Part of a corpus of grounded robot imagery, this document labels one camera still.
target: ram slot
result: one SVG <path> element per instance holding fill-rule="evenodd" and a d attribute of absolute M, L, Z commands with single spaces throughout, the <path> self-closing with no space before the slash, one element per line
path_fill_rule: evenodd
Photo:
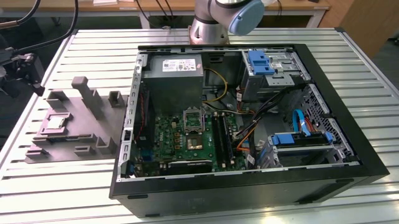
<path fill-rule="evenodd" d="M 232 155 L 232 148 L 229 142 L 229 135 L 228 135 L 228 127 L 225 123 L 224 115 L 217 117 L 218 120 L 218 135 L 221 138 L 221 148 L 224 154 L 224 161 L 226 162 L 226 166 L 233 164 L 233 155 Z"/>
<path fill-rule="evenodd" d="M 217 165 L 224 168 L 225 160 L 222 156 L 222 146 L 221 146 L 221 136 L 218 133 L 218 121 L 217 115 L 212 116 L 212 132 L 213 132 L 213 144 L 214 144 L 214 152 L 216 152 L 216 161 Z"/>

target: wooden desk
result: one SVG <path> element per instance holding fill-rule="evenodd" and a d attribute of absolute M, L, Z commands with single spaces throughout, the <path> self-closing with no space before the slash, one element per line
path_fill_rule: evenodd
<path fill-rule="evenodd" d="M 325 0 L 318 3 L 308 0 L 280 0 L 282 11 L 281 15 L 310 15 L 308 28 L 318 26 L 325 10 L 329 9 L 329 4 Z M 161 5 L 166 9 L 165 2 L 161 0 Z M 194 0 L 169 0 L 169 5 L 174 15 L 193 15 Z M 21 17 L 30 10 L 34 0 L 1 0 L 0 8 L 2 13 L 0 17 Z M 41 0 L 35 17 L 63 17 L 71 16 L 73 0 Z M 139 0 L 139 5 L 146 16 L 162 15 L 162 12 L 154 0 Z M 118 2 L 117 5 L 93 6 L 90 1 L 78 3 L 78 16 L 139 16 L 141 27 L 149 28 L 147 21 L 143 19 L 135 2 Z M 278 4 L 273 3 L 265 7 L 264 15 L 276 15 Z"/>

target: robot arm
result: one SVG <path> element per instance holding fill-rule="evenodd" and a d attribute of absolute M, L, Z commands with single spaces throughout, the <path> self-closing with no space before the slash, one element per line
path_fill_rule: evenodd
<path fill-rule="evenodd" d="M 262 13 L 260 0 L 196 0 L 190 43 L 226 43 L 228 32 L 234 35 L 248 34 L 258 24 Z"/>

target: yellow wire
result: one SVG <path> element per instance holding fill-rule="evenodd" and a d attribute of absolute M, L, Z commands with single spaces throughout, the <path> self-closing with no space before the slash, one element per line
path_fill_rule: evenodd
<path fill-rule="evenodd" d="M 221 99 L 224 97 L 224 95 L 226 94 L 226 81 L 225 81 L 224 77 L 213 69 L 204 68 L 204 70 L 212 71 L 216 75 L 218 75 L 218 77 L 221 78 L 221 80 L 224 82 L 224 91 L 222 91 L 222 94 L 220 95 L 220 97 L 217 97 L 214 99 L 210 99 L 210 100 L 204 100 L 202 101 L 204 103 L 209 103 L 209 102 L 214 102 L 218 99 Z"/>

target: slotted metal table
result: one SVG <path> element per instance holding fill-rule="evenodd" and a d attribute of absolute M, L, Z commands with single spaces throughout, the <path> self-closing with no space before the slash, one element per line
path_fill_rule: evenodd
<path fill-rule="evenodd" d="M 70 96 L 74 76 L 101 95 L 127 94 L 138 45 L 188 44 L 188 31 L 78 30 L 63 40 L 0 152 L 0 223 L 369 223 L 399 220 L 399 92 L 345 33 L 334 29 L 256 29 L 230 43 L 305 43 L 357 121 L 389 175 L 318 204 L 137 219 L 107 199 L 113 160 L 26 164 L 49 90 Z"/>

